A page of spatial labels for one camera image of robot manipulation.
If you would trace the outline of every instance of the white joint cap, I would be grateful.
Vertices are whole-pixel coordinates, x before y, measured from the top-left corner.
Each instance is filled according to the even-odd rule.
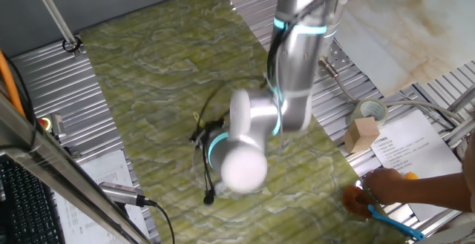
[[[229,139],[237,140],[251,128],[251,101],[246,90],[236,90],[229,105]]]
[[[228,152],[221,165],[226,186],[238,193],[249,193],[263,184],[267,175],[267,159],[257,148],[241,146]]]

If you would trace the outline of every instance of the orange cable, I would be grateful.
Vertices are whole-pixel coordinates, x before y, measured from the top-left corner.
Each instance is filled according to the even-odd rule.
[[[3,80],[8,89],[8,93],[10,94],[10,101],[12,102],[13,106],[16,110],[26,118],[26,115],[23,111],[22,102],[20,101],[20,95],[18,94],[18,90],[16,89],[15,80],[13,79],[12,73],[10,71],[10,67],[8,66],[7,60],[3,56],[2,51],[0,50],[0,71],[3,75]]]

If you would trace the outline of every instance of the tape roll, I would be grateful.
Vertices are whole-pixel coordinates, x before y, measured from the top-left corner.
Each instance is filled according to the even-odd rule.
[[[386,105],[377,99],[363,99],[357,105],[351,115],[351,122],[354,119],[373,117],[377,125],[386,122],[389,116]]]

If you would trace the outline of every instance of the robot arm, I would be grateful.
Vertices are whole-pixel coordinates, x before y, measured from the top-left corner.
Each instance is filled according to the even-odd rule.
[[[313,0],[278,0],[273,37]],[[238,90],[231,99],[229,132],[210,134],[206,153],[210,166],[233,191],[258,188],[267,173],[269,135],[307,128],[312,116],[312,85],[321,57],[330,45],[346,0],[326,0],[305,16],[278,45],[268,63],[271,90]]]

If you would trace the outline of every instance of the person's arm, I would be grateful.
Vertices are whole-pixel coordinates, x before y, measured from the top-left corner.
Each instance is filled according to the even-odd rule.
[[[369,173],[365,182],[381,204],[425,203],[472,212],[471,192],[462,173],[406,180],[398,171],[382,168]]]

